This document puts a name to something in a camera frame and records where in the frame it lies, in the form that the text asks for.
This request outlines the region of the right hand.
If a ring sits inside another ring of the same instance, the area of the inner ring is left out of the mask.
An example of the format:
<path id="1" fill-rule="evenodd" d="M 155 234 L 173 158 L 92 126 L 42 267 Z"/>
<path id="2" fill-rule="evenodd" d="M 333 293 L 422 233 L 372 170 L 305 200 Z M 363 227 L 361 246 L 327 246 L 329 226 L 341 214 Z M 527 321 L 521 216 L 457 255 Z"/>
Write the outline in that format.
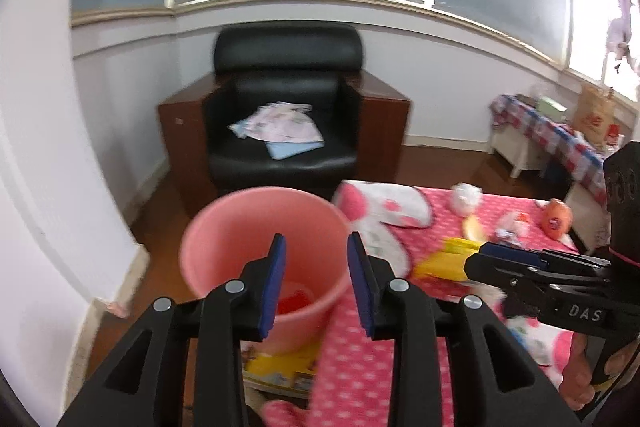
<path id="1" fill-rule="evenodd" d="M 580 411 L 590 403 L 596 391 L 591 384 L 592 373 L 585 356 L 588 337 L 584 334 L 574 333 L 570 346 L 570 358 L 563 371 L 563 380 L 559 387 L 559 393 L 567 405 L 573 411 Z M 629 343 L 625 348 L 618 350 L 605 363 L 603 372 L 608 378 L 618 379 L 614 390 L 620 390 L 627 386 L 639 367 L 639 355 L 636 350 L 639 340 Z"/>

